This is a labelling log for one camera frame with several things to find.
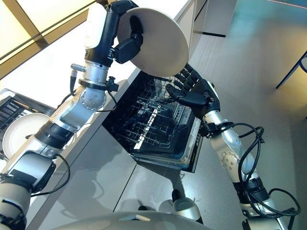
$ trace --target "white plate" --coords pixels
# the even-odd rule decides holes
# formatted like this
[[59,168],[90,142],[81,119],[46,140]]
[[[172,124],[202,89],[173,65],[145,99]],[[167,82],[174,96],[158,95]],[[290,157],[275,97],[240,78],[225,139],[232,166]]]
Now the white plate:
[[45,114],[27,114],[11,123],[2,142],[3,151],[8,159],[26,142],[26,136],[35,134],[49,117]]
[[180,72],[189,59],[189,48],[178,24],[169,16],[148,8],[134,8],[121,16],[118,41],[130,37],[130,17],[137,16],[143,27],[143,44],[131,62],[145,73],[168,77]]

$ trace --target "wire rack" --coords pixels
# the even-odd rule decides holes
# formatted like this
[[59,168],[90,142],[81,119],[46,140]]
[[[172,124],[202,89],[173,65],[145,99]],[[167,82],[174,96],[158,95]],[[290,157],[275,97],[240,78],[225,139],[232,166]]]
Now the wire rack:
[[142,78],[124,102],[131,107],[123,114],[124,124],[117,136],[130,142],[136,150],[144,143],[169,148],[184,110],[184,106],[172,100],[165,89],[172,82],[172,77]]

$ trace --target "gray floor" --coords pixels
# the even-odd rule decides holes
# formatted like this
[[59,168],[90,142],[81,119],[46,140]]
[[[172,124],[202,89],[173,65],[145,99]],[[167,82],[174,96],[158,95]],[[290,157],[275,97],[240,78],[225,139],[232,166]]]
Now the gray floor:
[[[225,118],[265,128],[257,168],[268,190],[286,189],[300,201],[295,230],[307,229],[307,74],[298,69],[284,86],[275,87],[306,50],[307,10],[239,0],[227,37],[203,35],[190,61],[217,86]],[[244,216],[236,193],[207,140],[194,174],[137,166],[116,211],[141,204],[168,211],[173,188],[195,199],[207,227],[241,229]],[[280,209],[293,205],[286,196],[273,198]]]

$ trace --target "dish rack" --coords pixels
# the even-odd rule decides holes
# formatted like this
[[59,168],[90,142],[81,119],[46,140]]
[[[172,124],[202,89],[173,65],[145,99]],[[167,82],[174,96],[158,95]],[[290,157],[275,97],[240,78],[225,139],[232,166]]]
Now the dish rack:
[[141,71],[102,125],[136,162],[193,172],[202,141],[201,121],[166,91],[174,80]]
[[184,111],[184,106],[172,100],[165,86],[172,82],[167,79],[150,77],[143,79],[139,87],[143,91],[131,91],[134,96],[125,98],[125,104],[131,104],[123,114],[122,128],[117,136],[126,139],[134,149],[140,149],[143,143],[169,148],[176,126]]

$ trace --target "chair leg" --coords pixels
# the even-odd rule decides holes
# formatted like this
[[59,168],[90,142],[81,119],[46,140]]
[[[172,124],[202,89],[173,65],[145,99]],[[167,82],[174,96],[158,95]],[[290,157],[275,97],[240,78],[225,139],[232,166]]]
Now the chair leg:
[[292,69],[288,72],[288,74],[283,78],[283,80],[276,86],[276,88],[278,89],[279,87],[281,87],[286,80],[289,79],[289,77],[291,77],[291,75],[294,73],[294,71],[297,69],[297,67],[300,65],[301,60],[307,56],[307,51],[301,56],[301,58],[296,62],[296,64],[292,67]]

